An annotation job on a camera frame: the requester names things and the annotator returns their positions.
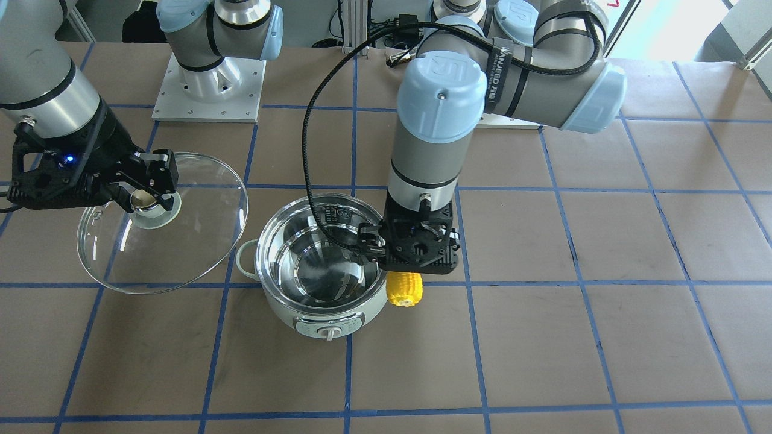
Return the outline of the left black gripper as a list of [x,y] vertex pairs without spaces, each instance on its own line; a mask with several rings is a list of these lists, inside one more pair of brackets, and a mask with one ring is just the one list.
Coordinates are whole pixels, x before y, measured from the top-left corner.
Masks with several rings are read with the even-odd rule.
[[460,249],[452,223],[451,203],[432,210],[431,200],[420,200],[414,211],[386,200],[380,222],[359,225],[358,246],[382,270],[446,275],[458,266]]

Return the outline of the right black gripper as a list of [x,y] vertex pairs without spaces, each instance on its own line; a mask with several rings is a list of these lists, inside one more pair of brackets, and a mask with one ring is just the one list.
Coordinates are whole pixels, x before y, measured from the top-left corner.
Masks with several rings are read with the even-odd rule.
[[[38,135],[33,118],[20,118],[14,134],[14,145],[24,143],[63,159],[72,175],[63,193],[66,209],[102,206],[110,201],[127,213],[155,206],[165,211],[173,208],[172,195],[179,179],[173,151],[145,152],[114,118],[100,118],[74,134],[48,139]],[[40,158],[27,156],[27,170],[35,168]],[[8,211],[26,209],[8,201]]]

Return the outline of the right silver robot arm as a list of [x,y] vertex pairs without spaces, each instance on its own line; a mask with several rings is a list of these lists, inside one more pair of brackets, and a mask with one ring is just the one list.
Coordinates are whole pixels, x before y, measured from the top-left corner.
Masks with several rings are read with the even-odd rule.
[[[85,208],[113,201],[127,213],[174,213],[177,165],[168,149],[145,152],[55,37],[74,1],[2,2],[2,112],[16,122],[11,181],[19,209]],[[274,60],[283,11],[270,1],[143,1],[123,26],[126,42],[168,42],[188,94],[211,101],[205,77],[235,90],[230,58]]]

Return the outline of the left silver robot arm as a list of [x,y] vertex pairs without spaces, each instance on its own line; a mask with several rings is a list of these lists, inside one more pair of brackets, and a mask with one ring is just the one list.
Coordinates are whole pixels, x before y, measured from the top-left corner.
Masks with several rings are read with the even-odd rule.
[[382,220],[361,228],[383,270],[449,274],[457,266],[452,198],[483,115],[596,134],[627,88],[603,57],[606,12],[595,1],[435,1],[397,94]]

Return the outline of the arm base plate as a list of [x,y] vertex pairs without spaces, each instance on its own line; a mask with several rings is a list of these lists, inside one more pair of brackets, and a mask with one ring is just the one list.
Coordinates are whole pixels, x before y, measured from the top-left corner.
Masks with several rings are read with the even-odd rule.
[[195,72],[171,57],[151,116],[159,122],[255,124],[266,68],[266,61],[226,57],[214,69]]
[[475,126],[479,129],[509,129],[509,130],[537,130],[542,124],[537,122],[519,120],[504,115],[494,115],[493,113],[483,113]]

